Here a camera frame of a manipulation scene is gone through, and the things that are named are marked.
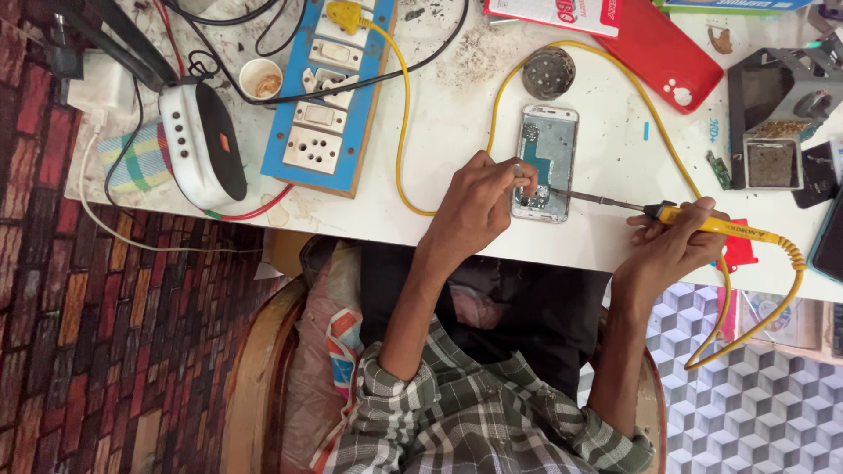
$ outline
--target black pants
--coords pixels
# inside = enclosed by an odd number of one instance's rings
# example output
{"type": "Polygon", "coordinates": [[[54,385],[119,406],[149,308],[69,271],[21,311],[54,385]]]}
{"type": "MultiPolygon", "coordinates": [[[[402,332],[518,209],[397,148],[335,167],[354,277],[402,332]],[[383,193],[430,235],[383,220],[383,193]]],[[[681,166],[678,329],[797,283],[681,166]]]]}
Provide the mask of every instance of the black pants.
{"type": "MultiPolygon", "coordinates": [[[[384,340],[414,251],[399,245],[364,245],[360,287],[360,337],[364,345],[384,340]]],[[[457,321],[445,284],[435,312],[457,347],[480,364],[501,362],[511,358],[511,352],[521,351],[540,379],[575,401],[579,370],[597,345],[599,307],[611,274],[476,256],[464,262],[454,277],[465,274],[498,281],[514,276],[515,284],[509,289],[495,287],[511,294],[504,302],[512,306],[490,330],[457,321]],[[502,267],[509,269],[508,275],[495,270],[502,267]]],[[[480,282],[470,286],[482,289],[486,285],[480,282]]]]}

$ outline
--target red phone case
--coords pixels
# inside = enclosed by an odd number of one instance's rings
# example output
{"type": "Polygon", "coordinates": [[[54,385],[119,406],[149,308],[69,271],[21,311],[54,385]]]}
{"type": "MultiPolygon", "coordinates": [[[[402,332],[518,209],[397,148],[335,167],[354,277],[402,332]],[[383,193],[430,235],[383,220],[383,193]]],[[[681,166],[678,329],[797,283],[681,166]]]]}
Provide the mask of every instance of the red phone case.
{"type": "Polygon", "coordinates": [[[723,77],[722,67],[648,0],[624,0],[618,37],[594,39],[683,114],[723,77]]]}

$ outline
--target paper cup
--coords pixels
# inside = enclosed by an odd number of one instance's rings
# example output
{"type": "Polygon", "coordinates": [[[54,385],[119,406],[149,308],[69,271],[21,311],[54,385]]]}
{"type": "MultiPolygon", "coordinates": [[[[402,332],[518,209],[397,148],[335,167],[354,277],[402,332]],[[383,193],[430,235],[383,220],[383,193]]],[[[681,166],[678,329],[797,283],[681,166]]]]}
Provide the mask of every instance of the paper cup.
{"type": "Polygon", "coordinates": [[[268,59],[253,59],[240,69],[240,88],[251,99],[273,99],[281,92],[281,68],[268,59]]]}

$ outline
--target workbench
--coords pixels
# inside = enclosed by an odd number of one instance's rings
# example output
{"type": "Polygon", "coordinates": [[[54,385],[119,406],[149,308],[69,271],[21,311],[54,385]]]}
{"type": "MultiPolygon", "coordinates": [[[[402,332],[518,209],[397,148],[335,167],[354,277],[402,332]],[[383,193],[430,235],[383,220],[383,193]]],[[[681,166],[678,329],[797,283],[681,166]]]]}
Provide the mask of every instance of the workbench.
{"type": "MultiPolygon", "coordinates": [[[[248,2],[253,8],[263,0],[248,2]]],[[[290,8],[266,37],[264,49],[280,44],[292,30],[301,0],[291,0],[290,8]]],[[[132,0],[121,4],[155,46],[175,65],[169,42],[155,9],[136,8],[132,0]]],[[[463,3],[459,0],[402,0],[398,7],[395,40],[408,64],[427,57],[439,41],[450,34],[463,3]],[[407,12],[425,8],[418,19],[404,21],[407,12]]],[[[224,19],[240,16],[244,7],[237,0],[218,0],[203,16],[224,19]]],[[[235,75],[249,59],[256,57],[254,42],[271,18],[265,13],[258,20],[239,26],[202,27],[235,75]]],[[[186,60],[187,52],[201,49],[190,27],[170,14],[175,40],[186,60]]],[[[730,67],[763,46],[799,47],[815,40],[818,33],[799,17],[743,17],[674,13],[673,21],[715,61],[730,67]],[[716,52],[708,40],[707,25],[729,28],[733,52],[716,52]]],[[[596,46],[584,34],[550,26],[513,22],[490,26],[481,14],[481,2],[470,1],[470,11],[458,38],[432,64],[411,74],[412,102],[405,144],[403,181],[411,202],[434,210],[451,181],[451,175],[477,150],[486,146],[492,101],[510,69],[540,46],[557,40],[578,40],[596,46]]],[[[643,101],[629,81],[608,61],[586,51],[567,48],[576,63],[577,77],[570,90],[548,105],[579,112],[580,124],[574,160],[572,189],[605,195],[640,204],[669,199],[692,200],[692,193],[676,170],[658,135],[643,101]],[[645,127],[649,132],[645,137],[645,127]]],[[[282,65],[287,54],[274,58],[282,65]]],[[[390,54],[387,71],[398,68],[390,54]]],[[[214,209],[220,213],[241,214],[268,202],[284,184],[260,175],[269,136],[273,110],[245,104],[220,74],[217,86],[234,120],[238,142],[249,183],[248,196],[235,205],[214,209]]],[[[342,237],[415,245],[430,218],[407,209],[395,189],[395,151],[401,124],[404,84],[400,79],[383,83],[357,197],[344,197],[303,189],[293,190],[268,213],[246,221],[248,224],[342,237]]],[[[142,87],[146,115],[157,115],[156,94],[142,87]]],[[[694,113],[683,116],[655,94],[658,108],[679,155],[703,194],[717,199],[717,208],[732,218],[748,218],[749,225],[785,235],[803,251],[810,251],[828,203],[807,210],[797,208],[790,192],[722,191],[706,162],[706,151],[728,156],[728,99],[725,79],[694,113]],[[712,123],[718,131],[712,131],[712,123]]],[[[496,161],[514,155],[521,122],[521,110],[538,103],[521,84],[520,74],[503,95],[498,113],[497,135],[491,156],[496,161]]],[[[111,117],[102,137],[129,132],[134,118],[111,117]]],[[[843,108],[806,143],[810,148],[843,132],[843,108]]],[[[79,128],[65,195],[78,199],[77,179],[85,144],[93,134],[88,117],[79,128]]],[[[102,184],[105,173],[92,157],[87,172],[86,196],[91,202],[105,202],[102,184]]],[[[114,194],[125,207],[189,216],[203,216],[180,193],[174,180],[146,192],[114,194]]],[[[481,252],[483,255],[521,261],[537,261],[606,272],[614,271],[632,252],[629,240],[633,229],[624,219],[628,210],[573,200],[570,216],[563,224],[548,224],[514,218],[510,228],[481,252]]],[[[784,294],[794,272],[787,254],[774,245],[753,243],[760,263],[741,266],[733,273],[735,288],[784,294]]],[[[686,282],[722,285],[722,275],[713,267],[703,267],[683,278],[686,282]]],[[[800,296],[843,302],[843,285],[807,271],[800,296]]]]}

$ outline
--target green checkered shirt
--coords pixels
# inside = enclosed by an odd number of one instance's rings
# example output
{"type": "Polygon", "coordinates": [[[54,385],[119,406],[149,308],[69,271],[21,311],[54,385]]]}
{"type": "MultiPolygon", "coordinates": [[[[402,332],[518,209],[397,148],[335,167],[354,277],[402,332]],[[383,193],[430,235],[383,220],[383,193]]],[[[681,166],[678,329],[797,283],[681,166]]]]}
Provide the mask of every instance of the green checkered shirt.
{"type": "Polygon", "coordinates": [[[433,317],[416,377],[378,365],[379,342],[357,368],[357,404],[325,472],[641,472],[653,447],[629,440],[589,408],[539,380],[520,353],[469,358],[433,317]]]}

